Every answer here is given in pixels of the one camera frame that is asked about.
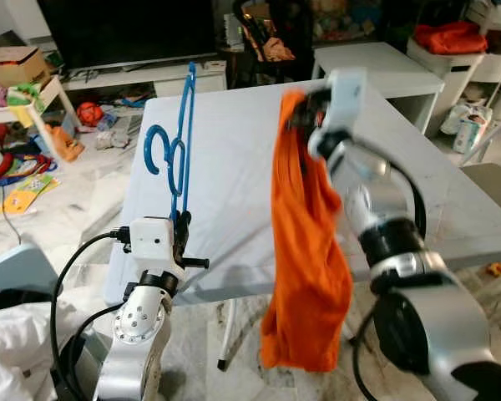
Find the red ball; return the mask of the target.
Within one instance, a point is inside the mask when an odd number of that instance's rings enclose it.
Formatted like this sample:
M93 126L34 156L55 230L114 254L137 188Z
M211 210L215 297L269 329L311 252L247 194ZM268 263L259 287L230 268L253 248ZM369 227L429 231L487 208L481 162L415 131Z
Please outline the red ball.
M94 127L98 126L105 118L105 111L94 102L83 102L76 107L76 118L82 126Z

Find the light blue kids chair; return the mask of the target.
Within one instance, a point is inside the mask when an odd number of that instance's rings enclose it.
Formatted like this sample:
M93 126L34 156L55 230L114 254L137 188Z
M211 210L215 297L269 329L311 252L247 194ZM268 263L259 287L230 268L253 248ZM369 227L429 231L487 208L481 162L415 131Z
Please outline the light blue kids chair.
M0 255L0 310L53 301L58 275L43 251L26 243Z

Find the white side table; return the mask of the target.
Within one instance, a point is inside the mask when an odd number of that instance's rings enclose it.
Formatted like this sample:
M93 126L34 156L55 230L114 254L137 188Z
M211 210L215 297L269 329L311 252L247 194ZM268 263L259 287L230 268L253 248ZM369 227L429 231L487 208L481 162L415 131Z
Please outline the white side table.
M413 58L384 42L316 48L312 76L322 78L333 69L365 69L368 83L416 129L426 133L444 84Z

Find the red cloth bag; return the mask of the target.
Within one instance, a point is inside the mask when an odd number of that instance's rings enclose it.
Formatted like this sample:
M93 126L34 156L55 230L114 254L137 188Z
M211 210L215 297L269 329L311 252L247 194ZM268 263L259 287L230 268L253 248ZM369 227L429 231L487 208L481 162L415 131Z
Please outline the red cloth bag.
M437 27L418 24L413 38L428 53L438 56L463 56L488 50L488 41L480 34L479 25L470 22L452 22Z

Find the orange t-shirt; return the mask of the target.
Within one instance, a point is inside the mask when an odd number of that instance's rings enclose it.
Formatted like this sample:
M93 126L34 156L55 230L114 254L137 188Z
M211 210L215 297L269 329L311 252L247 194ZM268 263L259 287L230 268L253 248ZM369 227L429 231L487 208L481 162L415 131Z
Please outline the orange t-shirt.
M261 362L266 369L328 372L336 367L353 283L336 241L342 199L294 123L306 99L300 89L281 97L271 187L275 284L262 318Z

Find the black flat television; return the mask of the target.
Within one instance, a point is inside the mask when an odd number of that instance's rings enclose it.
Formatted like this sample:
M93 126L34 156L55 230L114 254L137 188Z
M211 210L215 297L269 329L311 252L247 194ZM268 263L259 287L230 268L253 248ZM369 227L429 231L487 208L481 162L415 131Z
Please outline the black flat television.
M37 0L67 69L212 56L211 0Z

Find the blue plastic hanger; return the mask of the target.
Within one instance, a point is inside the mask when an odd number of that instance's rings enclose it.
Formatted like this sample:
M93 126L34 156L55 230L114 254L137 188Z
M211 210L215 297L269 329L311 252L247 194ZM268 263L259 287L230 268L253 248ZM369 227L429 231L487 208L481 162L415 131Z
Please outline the blue plastic hanger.
M170 219L173 222L178 221L187 211L187 191L190 188L190 168L192 168L190 150L192 150L193 140L196 80L197 68L193 63L189 63L180 96L175 137L170 138L167 131L159 124L151 125L144 135L144 164L151 175L160 173L160 168L155 164L154 154L152 154L155 139L160 140L162 160L166 163L168 190L171 194Z

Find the white folding table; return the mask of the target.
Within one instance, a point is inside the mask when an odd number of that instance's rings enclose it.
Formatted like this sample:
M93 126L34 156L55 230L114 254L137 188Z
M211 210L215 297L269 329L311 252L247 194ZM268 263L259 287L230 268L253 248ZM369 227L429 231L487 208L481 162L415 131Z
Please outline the white folding table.
M286 90L277 84L196 95L185 253L210 264L189 272L175 304L272 292L272 156ZM427 207L427 246L450 270L501 262L501 207L380 93L366 92L355 133L410 173Z

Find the brown cardboard box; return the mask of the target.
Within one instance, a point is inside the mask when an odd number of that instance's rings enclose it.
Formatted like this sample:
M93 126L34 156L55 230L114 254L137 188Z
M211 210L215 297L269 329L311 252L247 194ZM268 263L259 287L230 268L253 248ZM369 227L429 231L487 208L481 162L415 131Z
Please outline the brown cardboard box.
M51 73L36 46L0 47L0 84L47 84Z

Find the printed plastic bag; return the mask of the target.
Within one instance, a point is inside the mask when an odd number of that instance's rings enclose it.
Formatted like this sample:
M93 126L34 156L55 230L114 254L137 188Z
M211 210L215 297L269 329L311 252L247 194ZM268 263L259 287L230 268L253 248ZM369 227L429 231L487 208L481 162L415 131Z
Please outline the printed plastic bag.
M443 134L453 137L450 149L465 154L480 141L493 119L493 110L480 104L454 104L440 125Z

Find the colourful picture book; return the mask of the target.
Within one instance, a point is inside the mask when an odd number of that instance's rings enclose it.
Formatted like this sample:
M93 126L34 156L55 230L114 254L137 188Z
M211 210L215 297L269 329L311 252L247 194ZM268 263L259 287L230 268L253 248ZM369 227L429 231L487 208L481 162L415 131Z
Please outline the colourful picture book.
M60 184L60 180L48 173L25 177L24 180L15 184L9 194L3 197L0 211L14 215L24 214L41 195L56 190Z

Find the white storage bin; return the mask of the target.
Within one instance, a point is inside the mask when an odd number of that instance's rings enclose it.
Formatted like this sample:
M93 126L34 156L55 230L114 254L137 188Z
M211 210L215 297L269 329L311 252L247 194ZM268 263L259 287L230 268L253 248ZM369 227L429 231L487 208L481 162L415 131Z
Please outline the white storage bin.
M430 53L415 42L414 38L408 38L406 55L418 61L423 68L442 80L443 88L435 97L433 110L428 114L425 131L427 136L433 136L448 117L453 105L460 100L462 92L472 79L474 70L483 61L484 53L441 56L441 54Z

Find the white television console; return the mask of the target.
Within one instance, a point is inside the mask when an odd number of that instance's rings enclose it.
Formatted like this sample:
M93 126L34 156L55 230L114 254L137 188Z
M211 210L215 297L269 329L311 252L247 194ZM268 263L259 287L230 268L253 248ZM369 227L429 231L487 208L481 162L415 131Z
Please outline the white television console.
M109 69L86 69L68 74L61 80L64 90L88 90L116 87L116 85L150 84L159 97L177 96L183 93L185 78L190 66L195 68L197 93L228 90L226 70L206 69L197 62L167 66L117 66Z

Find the white toy shelf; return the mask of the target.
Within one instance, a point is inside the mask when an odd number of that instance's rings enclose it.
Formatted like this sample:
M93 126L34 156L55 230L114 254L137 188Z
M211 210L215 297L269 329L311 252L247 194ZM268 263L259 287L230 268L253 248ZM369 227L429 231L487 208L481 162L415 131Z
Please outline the white toy shelf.
M76 129L82 129L83 124L80 123L78 112L68 99L60 79L57 77L51 78L45 85L36 85L38 94L29 96L29 102L26 104L15 104L10 107L0 108L0 124L20 123L26 129L36 129L38 137L44 142L42 150L52 157L59 158L64 163L73 163L78 158L78 153L75 150L83 152L82 145L75 146ZM66 136L57 138L51 134L51 130L42 119L42 114L47 111L52 103L61 103L61 107L66 111L66 121L63 123L63 132ZM2 156L2 146L0 146L0 156Z

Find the black stroller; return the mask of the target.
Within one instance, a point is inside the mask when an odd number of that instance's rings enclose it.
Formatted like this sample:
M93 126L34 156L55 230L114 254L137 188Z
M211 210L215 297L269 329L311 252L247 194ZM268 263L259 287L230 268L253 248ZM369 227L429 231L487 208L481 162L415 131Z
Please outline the black stroller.
M312 10L309 0L232 0L253 61L250 83L269 77L274 84L311 79Z

